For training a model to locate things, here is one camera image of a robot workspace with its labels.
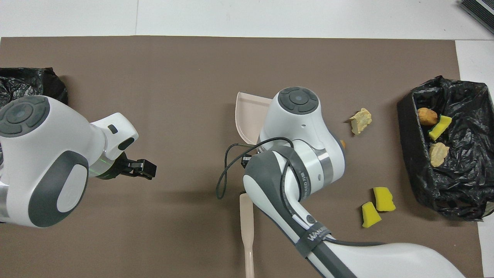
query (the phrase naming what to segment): black cable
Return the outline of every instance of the black cable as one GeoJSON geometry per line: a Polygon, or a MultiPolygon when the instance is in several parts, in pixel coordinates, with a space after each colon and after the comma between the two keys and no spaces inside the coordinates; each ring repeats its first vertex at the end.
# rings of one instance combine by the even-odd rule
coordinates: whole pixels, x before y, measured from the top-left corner
{"type": "Polygon", "coordinates": [[[280,195],[281,195],[282,203],[283,203],[283,206],[285,207],[285,209],[288,210],[288,212],[291,215],[294,215],[294,214],[296,214],[296,212],[290,206],[290,202],[288,202],[287,195],[285,194],[285,177],[287,175],[287,170],[288,170],[289,166],[291,166],[290,161],[287,159],[287,161],[285,162],[285,166],[283,167],[283,173],[281,174],[281,179],[280,179],[280,195]]]}
{"type": "Polygon", "coordinates": [[[343,241],[343,240],[337,240],[333,239],[330,237],[325,237],[325,241],[338,244],[338,245],[345,245],[345,246],[355,246],[355,247],[368,247],[368,246],[378,246],[378,245],[383,245],[385,243],[383,242],[352,242],[352,241],[343,241]]]}
{"type": "Polygon", "coordinates": [[[225,191],[226,191],[226,182],[227,182],[227,179],[226,179],[227,175],[226,175],[226,173],[227,173],[228,169],[229,169],[229,168],[230,168],[230,167],[231,167],[231,166],[232,166],[232,165],[233,165],[233,164],[234,164],[237,160],[241,159],[244,155],[246,155],[246,154],[248,154],[249,152],[251,152],[251,151],[255,150],[256,148],[258,148],[258,147],[260,147],[260,146],[264,145],[265,143],[269,143],[269,142],[276,141],[276,140],[283,140],[283,141],[286,141],[286,142],[288,142],[288,143],[290,144],[290,147],[291,147],[291,148],[293,148],[293,142],[292,142],[290,139],[288,139],[288,138],[286,138],[286,137],[273,137],[273,138],[270,138],[270,139],[264,140],[264,141],[262,141],[262,142],[260,142],[260,143],[258,143],[258,144],[256,144],[256,145],[253,145],[253,146],[249,147],[249,149],[248,149],[248,150],[246,150],[245,152],[243,152],[242,154],[240,154],[239,156],[237,156],[237,157],[236,157],[236,158],[235,158],[232,162],[230,162],[230,164],[226,165],[226,157],[227,157],[227,155],[228,155],[228,151],[229,151],[232,147],[234,147],[234,146],[236,146],[236,145],[241,145],[241,144],[238,144],[238,143],[237,143],[237,144],[232,144],[232,145],[230,145],[230,146],[228,147],[228,149],[227,149],[227,152],[225,153],[225,170],[223,170],[223,173],[221,173],[221,176],[219,177],[218,183],[216,184],[216,198],[217,198],[218,200],[221,200],[221,199],[225,196],[225,191]],[[221,191],[221,194],[219,194],[219,188],[220,188],[221,180],[222,180],[223,178],[225,178],[225,182],[223,183],[223,190],[221,191]]]}

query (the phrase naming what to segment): pink dustpan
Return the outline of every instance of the pink dustpan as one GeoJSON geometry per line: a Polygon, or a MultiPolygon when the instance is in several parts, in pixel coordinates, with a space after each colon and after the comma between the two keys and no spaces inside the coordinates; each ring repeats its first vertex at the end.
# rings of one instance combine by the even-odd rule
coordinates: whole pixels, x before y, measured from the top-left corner
{"type": "Polygon", "coordinates": [[[247,144],[256,144],[272,99],[239,92],[235,103],[235,125],[247,144]]]}

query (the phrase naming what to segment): white surface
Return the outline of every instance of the white surface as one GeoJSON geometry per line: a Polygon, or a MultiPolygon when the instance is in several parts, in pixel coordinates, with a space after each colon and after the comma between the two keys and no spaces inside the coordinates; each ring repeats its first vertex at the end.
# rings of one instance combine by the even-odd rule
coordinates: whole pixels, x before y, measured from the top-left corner
{"type": "Polygon", "coordinates": [[[132,123],[121,113],[114,113],[106,118],[91,123],[99,127],[105,135],[104,154],[110,160],[117,159],[124,150],[119,149],[119,145],[129,138],[134,138],[136,141],[139,138],[137,130],[132,123]],[[113,134],[108,126],[113,125],[117,129],[117,133],[113,134]]]}
{"type": "Polygon", "coordinates": [[[0,37],[135,35],[138,0],[0,0],[0,37]]]}
{"type": "MultiPolygon", "coordinates": [[[[483,82],[494,92],[494,42],[457,41],[456,54],[462,80],[483,82]]],[[[485,277],[494,277],[494,215],[479,222],[479,239],[485,277]]]]}
{"type": "Polygon", "coordinates": [[[58,195],[57,209],[59,212],[68,212],[77,205],[86,187],[86,181],[87,169],[82,165],[75,165],[58,195]]]}
{"type": "Polygon", "coordinates": [[[425,246],[391,243],[369,247],[325,244],[357,277],[464,278],[445,257],[425,246]]]}
{"type": "Polygon", "coordinates": [[[456,0],[1,0],[0,37],[494,40],[456,0]]]}
{"type": "Polygon", "coordinates": [[[139,0],[136,34],[494,39],[456,0],[139,0]]]}

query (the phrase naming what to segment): brown mat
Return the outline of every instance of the brown mat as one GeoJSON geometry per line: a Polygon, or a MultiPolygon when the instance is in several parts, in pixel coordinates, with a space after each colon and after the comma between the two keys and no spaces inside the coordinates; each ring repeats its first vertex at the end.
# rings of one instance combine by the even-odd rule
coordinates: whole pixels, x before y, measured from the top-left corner
{"type": "MultiPolygon", "coordinates": [[[[0,225],[2,277],[242,277],[242,168],[225,199],[214,187],[235,128],[238,91],[273,97],[290,86],[321,98],[331,131],[347,143],[342,179],[304,202],[341,240],[412,242],[481,277],[476,223],[451,222],[410,189],[396,102],[437,76],[458,79],[453,41],[207,37],[2,38],[1,67],[53,67],[69,104],[94,121],[121,112],[139,140],[129,158],[158,166],[152,181],[92,179],[80,206],[47,229],[0,225]],[[373,123],[358,137],[345,121],[360,108],[373,123]],[[397,210],[361,227],[371,188],[387,186],[397,210]]],[[[240,153],[232,152],[231,157],[240,153]]],[[[318,277],[255,209],[256,276],[318,277]]]]}

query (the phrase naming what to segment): black strap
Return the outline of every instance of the black strap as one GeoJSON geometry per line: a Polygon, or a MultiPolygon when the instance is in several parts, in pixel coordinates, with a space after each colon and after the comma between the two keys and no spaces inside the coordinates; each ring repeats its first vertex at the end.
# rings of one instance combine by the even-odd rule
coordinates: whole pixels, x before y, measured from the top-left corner
{"type": "Polygon", "coordinates": [[[295,247],[304,258],[307,258],[310,252],[312,252],[312,250],[314,250],[314,248],[316,248],[316,246],[324,240],[326,235],[330,233],[331,231],[326,228],[326,226],[320,222],[316,222],[307,231],[305,231],[305,233],[295,244],[295,247]]]}

